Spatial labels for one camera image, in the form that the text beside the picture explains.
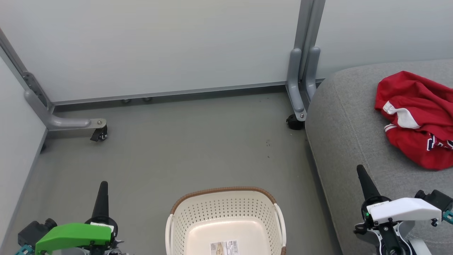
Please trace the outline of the black green-banded left gripper body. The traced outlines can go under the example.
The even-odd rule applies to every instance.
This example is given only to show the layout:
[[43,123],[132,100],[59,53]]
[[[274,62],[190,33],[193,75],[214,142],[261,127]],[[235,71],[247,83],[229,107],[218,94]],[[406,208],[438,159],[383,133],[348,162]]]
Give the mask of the black green-banded left gripper body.
[[85,255],[108,255],[118,248],[118,225],[110,217],[92,217],[85,223],[52,228],[35,245],[36,255],[78,248]]

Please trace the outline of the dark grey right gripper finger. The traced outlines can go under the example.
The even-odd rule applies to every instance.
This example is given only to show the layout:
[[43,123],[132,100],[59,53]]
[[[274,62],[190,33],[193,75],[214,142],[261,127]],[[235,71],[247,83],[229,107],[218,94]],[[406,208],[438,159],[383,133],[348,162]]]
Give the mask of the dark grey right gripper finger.
[[365,199],[365,203],[379,203],[382,202],[381,195],[378,192],[372,178],[367,173],[363,165],[357,165],[356,171],[360,181],[361,190]]

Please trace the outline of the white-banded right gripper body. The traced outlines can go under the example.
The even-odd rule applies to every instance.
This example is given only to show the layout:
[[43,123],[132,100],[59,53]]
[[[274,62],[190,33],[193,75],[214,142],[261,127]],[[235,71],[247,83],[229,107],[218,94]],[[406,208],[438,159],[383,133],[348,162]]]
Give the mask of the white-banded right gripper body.
[[355,225],[354,234],[376,247],[377,255],[430,255],[422,239],[407,239],[417,221],[441,223],[442,211],[419,198],[400,198],[367,205],[364,222]]

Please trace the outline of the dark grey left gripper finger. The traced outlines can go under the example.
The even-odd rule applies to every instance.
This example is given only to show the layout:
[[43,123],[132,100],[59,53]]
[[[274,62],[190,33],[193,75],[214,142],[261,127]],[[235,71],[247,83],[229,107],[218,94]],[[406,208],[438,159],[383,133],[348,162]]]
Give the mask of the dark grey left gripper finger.
[[108,182],[102,181],[98,190],[96,202],[92,212],[92,220],[96,223],[109,223]]

